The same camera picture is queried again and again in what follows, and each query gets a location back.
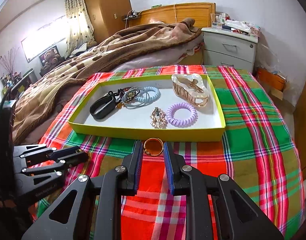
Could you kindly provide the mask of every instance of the curtain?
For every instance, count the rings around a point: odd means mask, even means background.
[[[84,0],[65,0],[65,14],[69,25],[65,53],[67,58],[85,42],[94,41],[94,29]]]

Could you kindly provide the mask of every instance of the dried branches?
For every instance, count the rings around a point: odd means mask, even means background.
[[[3,68],[5,68],[5,70],[11,75],[13,74],[14,62],[18,49],[19,47],[17,49],[12,47],[11,50],[8,51],[8,55],[4,55],[0,60]]]

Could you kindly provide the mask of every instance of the silver bolt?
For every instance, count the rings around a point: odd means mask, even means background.
[[[228,175],[226,175],[226,174],[221,174],[221,175],[220,175],[220,180],[228,181],[229,178],[230,178],[230,177],[229,177]]]
[[[87,176],[84,174],[84,175],[80,175],[79,177],[78,177],[78,181],[79,182],[85,182],[85,181],[87,181]]]
[[[122,165],[119,165],[119,166],[117,166],[117,167],[115,168],[115,170],[116,170],[117,172],[123,172],[123,171],[125,171],[125,167],[122,166]]]
[[[182,170],[184,170],[184,171],[192,171],[192,167],[190,165],[184,165],[182,167]]]

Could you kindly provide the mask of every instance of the bright window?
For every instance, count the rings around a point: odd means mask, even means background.
[[[22,41],[23,50],[28,62],[55,43],[66,38],[68,23],[66,16],[44,25]]]

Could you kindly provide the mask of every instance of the purple spiral hair tie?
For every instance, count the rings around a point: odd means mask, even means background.
[[[174,118],[174,113],[181,108],[188,109],[191,112],[191,116],[188,119],[178,120]],[[171,125],[183,127],[191,124],[197,118],[197,112],[193,106],[186,102],[182,102],[171,105],[166,112],[166,117]]]

